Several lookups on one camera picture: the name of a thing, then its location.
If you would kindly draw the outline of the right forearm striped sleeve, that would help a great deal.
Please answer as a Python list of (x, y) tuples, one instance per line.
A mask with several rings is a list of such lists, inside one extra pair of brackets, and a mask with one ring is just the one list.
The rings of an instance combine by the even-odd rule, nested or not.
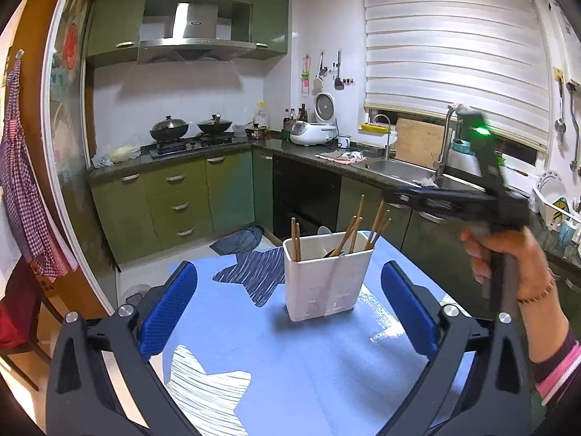
[(555, 407), (580, 375), (580, 340), (562, 311), (555, 282), (519, 307), (536, 389), (544, 407)]

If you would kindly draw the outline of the person's right hand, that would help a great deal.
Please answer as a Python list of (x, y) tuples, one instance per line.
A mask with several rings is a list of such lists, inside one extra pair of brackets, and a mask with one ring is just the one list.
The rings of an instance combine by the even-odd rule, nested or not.
[(478, 283), (485, 284), (491, 279), (492, 254), (498, 253), (516, 261), (519, 303), (540, 301), (554, 290), (556, 279), (549, 269), (545, 252), (528, 227), (491, 233), (481, 238), (467, 227), (460, 238), (471, 258), (473, 277)]

